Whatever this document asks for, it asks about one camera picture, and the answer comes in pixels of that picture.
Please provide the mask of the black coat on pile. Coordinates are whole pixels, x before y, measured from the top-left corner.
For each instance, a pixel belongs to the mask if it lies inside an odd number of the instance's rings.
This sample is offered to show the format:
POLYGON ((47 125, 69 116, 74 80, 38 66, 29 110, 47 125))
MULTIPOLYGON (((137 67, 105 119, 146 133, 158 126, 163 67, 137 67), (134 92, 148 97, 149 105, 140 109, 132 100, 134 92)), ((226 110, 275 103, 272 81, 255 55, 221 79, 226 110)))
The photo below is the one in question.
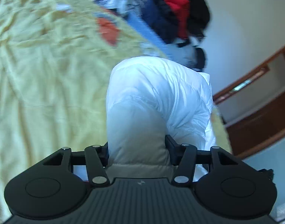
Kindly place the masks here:
POLYGON ((188 32, 203 39, 204 32, 210 22, 210 11, 206 0, 188 0, 190 3, 189 16, 187 18, 188 32))

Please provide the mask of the clear plastic bag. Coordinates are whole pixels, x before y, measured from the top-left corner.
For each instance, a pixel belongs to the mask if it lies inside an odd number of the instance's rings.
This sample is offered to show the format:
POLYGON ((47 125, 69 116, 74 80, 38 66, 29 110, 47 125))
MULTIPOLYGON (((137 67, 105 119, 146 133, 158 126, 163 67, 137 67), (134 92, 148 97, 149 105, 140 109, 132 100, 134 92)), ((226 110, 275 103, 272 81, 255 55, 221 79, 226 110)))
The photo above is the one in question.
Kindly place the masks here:
POLYGON ((194 68, 197 65, 196 47, 189 39, 177 39, 172 44, 172 56, 175 62, 183 66, 194 68))

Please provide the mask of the light blue blanket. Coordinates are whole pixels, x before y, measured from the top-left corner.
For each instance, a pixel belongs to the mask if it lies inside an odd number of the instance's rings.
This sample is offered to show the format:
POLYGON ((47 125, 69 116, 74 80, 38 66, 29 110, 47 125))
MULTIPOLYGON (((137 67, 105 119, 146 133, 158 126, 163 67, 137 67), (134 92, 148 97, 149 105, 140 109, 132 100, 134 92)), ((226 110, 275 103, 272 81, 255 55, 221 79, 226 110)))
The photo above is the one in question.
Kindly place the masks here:
POLYGON ((132 11, 129 11, 126 21, 143 38, 164 53, 166 58, 174 61, 173 55, 169 52, 166 43, 162 41, 162 39, 140 17, 135 15, 132 11))

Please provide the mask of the houndstooth checked garment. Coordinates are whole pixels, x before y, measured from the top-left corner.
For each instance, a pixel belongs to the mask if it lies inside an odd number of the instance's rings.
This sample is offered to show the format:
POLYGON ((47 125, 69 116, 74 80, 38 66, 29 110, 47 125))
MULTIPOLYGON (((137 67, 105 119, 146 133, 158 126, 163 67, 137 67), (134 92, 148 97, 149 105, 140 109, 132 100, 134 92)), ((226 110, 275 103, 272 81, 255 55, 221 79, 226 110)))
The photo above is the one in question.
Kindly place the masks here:
POLYGON ((147 0, 133 0, 132 6, 137 11, 137 13, 140 13, 145 7, 146 3, 147 0))

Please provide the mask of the yellow patterned bed sheet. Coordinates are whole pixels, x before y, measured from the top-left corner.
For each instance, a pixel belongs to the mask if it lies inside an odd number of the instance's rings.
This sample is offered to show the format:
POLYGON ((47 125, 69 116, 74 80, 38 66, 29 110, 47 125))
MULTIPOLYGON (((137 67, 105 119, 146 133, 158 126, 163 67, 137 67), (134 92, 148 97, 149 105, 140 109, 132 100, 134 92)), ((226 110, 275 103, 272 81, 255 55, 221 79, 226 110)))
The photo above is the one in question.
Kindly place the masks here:
POLYGON ((108 143, 110 75, 134 57, 167 59, 93 0, 0 0, 0 223, 14 177, 59 149, 108 143))

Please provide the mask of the navy blue jacket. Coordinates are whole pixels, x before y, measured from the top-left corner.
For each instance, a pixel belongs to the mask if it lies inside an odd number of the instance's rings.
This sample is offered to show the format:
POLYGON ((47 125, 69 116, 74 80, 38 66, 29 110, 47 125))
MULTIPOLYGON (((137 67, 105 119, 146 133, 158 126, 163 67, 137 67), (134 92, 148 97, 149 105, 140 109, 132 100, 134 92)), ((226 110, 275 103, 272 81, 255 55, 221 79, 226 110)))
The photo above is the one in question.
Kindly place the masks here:
POLYGON ((146 0, 142 19, 166 44, 177 38, 179 21, 164 0, 146 0))

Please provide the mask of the black bag by wall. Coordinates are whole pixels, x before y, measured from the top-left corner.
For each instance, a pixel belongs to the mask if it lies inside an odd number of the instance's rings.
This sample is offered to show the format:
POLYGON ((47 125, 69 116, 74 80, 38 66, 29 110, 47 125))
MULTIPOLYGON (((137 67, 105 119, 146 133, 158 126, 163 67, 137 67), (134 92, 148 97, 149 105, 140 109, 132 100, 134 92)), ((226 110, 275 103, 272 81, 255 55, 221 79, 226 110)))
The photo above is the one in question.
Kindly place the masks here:
POLYGON ((207 57, 205 51, 200 47, 195 47, 195 58, 192 69, 194 71, 203 72, 206 67, 206 61, 207 57))

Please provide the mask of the white quilted down jacket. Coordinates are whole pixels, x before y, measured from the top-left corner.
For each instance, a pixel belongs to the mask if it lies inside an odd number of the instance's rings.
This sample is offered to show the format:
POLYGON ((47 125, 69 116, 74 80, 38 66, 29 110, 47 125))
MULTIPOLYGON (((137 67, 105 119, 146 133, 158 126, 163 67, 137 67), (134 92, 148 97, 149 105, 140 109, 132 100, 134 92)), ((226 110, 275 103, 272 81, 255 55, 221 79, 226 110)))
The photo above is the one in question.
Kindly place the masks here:
POLYGON ((159 57, 117 64, 106 95, 109 162, 114 178, 172 178, 165 137, 200 150, 216 144, 209 74, 159 57))

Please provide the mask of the red puffer jacket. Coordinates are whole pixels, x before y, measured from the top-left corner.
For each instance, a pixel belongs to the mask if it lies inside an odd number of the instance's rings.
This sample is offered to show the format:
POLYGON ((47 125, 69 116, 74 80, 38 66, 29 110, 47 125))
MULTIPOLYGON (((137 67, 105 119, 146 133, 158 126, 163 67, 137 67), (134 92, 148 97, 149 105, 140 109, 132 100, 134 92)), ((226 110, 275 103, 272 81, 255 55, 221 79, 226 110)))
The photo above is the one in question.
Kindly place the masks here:
POLYGON ((189 0, 163 0, 175 13, 178 21, 178 37, 181 39, 186 39, 187 34, 187 19, 189 16, 190 2, 189 0))

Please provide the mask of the dark wooden wardrobe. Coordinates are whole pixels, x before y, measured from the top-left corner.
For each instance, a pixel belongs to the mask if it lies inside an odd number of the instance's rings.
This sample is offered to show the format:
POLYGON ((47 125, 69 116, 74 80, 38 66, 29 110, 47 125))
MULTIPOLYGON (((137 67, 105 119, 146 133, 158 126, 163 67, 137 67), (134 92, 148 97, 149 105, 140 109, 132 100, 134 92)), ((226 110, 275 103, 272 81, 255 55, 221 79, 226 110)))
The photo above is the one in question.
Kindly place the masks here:
POLYGON ((276 140, 284 136, 285 129, 285 91, 270 103, 226 128, 233 155, 240 158, 248 157, 267 145, 275 135, 276 140))

